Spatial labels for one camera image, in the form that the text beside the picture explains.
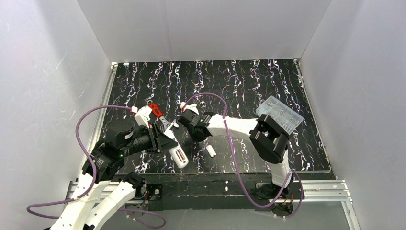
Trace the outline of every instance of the white wall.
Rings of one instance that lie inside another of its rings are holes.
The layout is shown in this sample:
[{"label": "white wall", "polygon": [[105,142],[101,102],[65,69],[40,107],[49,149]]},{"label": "white wall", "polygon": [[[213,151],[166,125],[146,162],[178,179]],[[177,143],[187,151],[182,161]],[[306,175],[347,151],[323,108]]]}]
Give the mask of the white wall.
[{"label": "white wall", "polygon": [[110,61],[301,57],[331,0],[78,0]]},{"label": "white wall", "polygon": [[[25,208],[65,198],[83,159],[75,125],[100,104],[109,60],[76,1],[4,0],[0,63],[0,229],[44,229],[55,221]],[[94,118],[81,127],[85,142]]]},{"label": "white wall", "polygon": [[362,229],[405,229],[406,2],[333,0],[301,60]]}]

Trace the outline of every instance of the marble pattern surface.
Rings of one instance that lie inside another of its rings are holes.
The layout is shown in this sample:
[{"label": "marble pattern surface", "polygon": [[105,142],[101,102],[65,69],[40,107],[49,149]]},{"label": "marble pattern surface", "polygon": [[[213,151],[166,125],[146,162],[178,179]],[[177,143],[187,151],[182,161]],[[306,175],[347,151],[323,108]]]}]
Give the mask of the marble pattern surface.
[{"label": "marble pattern surface", "polygon": [[[262,100],[273,95],[304,117],[289,143],[290,166],[302,171],[330,170],[303,83],[292,60],[227,60],[120,63],[109,98],[109,104],[142,107],[153,100],[167,120],[180,116],[180,103],[199,92],[223,96],[229,104],[228,116],[255,118]],[[194,100],[199,111],[222,113],[220,100],[205,96]],[[133,119],[126,111],[108,109],[104,131],[112,120]],[[174,130],[189,164],[176,167],[171,155],[139,153],[125,159],[120,173],[231,173],[235,171],[226,137],[210,137],[192,143],[186,129]],[[242,172],[269,172],[269,165],[247,141],[234,139],[238,164]],[[217,156],[211,158],[205,147],[212,145]]]}]

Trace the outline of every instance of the black marble tabletop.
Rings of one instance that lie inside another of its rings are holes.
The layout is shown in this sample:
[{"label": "black marble tabletop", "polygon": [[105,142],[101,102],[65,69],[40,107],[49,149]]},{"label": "black marble tabletop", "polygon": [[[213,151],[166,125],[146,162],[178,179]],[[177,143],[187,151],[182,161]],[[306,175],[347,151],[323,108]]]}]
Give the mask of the black marble tabletop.
[{"label": "black marble tabletop", "polygon": [[[173,121],[180,115],[180,103],[199,92],[213,92],[223,96],[229,105],[227,115],[244,119],[255,118],[255,109],[260,102],[271,95],[275,96],[304,117],[291,137],[288,149],[290,166],[302,171],[330,170],[293,60],[120,63],[109,104],[140,108],[151,99],[160,107],[166,119]],[[200,112],[223,111],[220,100],[214,97],[199,97],[194,103],[198,104]],[[111,121],[119,118],[133,119],[129,112],[108,109],[101,136]],[[182,125],[174,129],[174,133],[189,157],[189,164],[185,168],[177,168],[168,152],[139,153],[125,159],[125,165],[119,173],[235,172],[225,137],[210,137],[194,144]],[[242,172],[270,171],[270,166],[256,153],[251,143],[239,139],[233,142]],[[217,156],[209,156],[205,150],[207,145],[213,146]]]}]

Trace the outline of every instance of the clear plastic container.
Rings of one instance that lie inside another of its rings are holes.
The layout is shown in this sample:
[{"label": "clear plastic container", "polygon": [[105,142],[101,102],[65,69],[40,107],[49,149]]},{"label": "clear plastic container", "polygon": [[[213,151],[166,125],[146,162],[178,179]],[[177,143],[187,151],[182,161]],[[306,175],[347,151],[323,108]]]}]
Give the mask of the clear plastic container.
[{"label": "clear plastic container", "polygon": [[261,116],[262,114],[271,116],[289,135],[303,121],[302,116],[274,96],[269,97],[261,103],[255,113],[257,116]]}]

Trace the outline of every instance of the cable connector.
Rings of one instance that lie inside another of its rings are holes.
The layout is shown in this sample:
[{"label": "cable connector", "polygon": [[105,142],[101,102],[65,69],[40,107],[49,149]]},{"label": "cable connector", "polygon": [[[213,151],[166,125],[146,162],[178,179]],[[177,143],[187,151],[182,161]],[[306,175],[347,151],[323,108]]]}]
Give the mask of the cable connector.
[{"label": "cable connector", "polygon": [[132,112],[133,114],[138,113],[138,108],[135,107],[135,106],[131,107],[131,112]]}]

